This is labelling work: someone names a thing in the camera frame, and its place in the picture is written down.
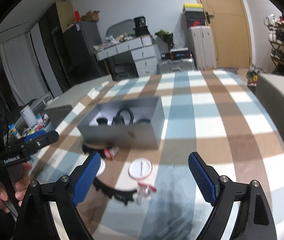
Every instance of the blue textured pad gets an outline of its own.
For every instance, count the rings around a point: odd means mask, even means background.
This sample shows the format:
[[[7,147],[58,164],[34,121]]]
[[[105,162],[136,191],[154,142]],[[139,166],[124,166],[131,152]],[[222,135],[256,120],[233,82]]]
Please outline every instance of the blue textured pad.
[[[83,202],[101,165],[101,157],[95,153],[90,163],[74,185],[72,203],[76,207]]]
[[[200,162],[192,153],[189,155],[189,170],[191,171],[204,200],[211,205],[214,205],[216,203],[214,184]]]

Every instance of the red object on refrigerator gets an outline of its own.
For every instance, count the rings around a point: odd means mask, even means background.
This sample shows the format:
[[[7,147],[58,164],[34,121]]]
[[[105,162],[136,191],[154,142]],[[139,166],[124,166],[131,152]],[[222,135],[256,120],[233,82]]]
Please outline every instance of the red object on refrigerator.
[[[78,22],[81,20],[81,17],[80,17],[79,11],[78,11],[78,10],[76,10],[76,11],[74,12],[74,15],[75,15],[75,20],[76,20],[76,22],[78,23]]]

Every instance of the black refrigerator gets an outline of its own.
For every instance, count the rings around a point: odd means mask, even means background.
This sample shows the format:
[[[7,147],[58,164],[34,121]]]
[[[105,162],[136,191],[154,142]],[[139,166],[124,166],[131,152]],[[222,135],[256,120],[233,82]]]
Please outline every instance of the black refrigerator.
[[[96,22],[80,21],[63,33],[72,67],[67,75],[77,84],[106,76],[103,61],[98,61],[94,46],[102,43]]]

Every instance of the curtain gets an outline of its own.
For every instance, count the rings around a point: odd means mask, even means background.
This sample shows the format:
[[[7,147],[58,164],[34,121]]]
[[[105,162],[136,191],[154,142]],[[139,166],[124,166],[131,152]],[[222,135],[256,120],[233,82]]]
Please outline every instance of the curtain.
[[[0,52],[5,74],[19,106],[48,93],[29,33],[1,43]]]

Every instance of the white cylinder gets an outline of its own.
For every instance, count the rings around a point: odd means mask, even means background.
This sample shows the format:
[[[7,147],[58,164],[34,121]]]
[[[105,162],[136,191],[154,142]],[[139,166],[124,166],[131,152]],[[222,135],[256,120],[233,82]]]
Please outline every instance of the white cylinder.
[[[37,124],[35,114],[32,112],[32,110],[29,106],[24,107],[23,110],[20,113],[21,113],[24,121],[28,125],[28,127],[31,127],[31,126]]]

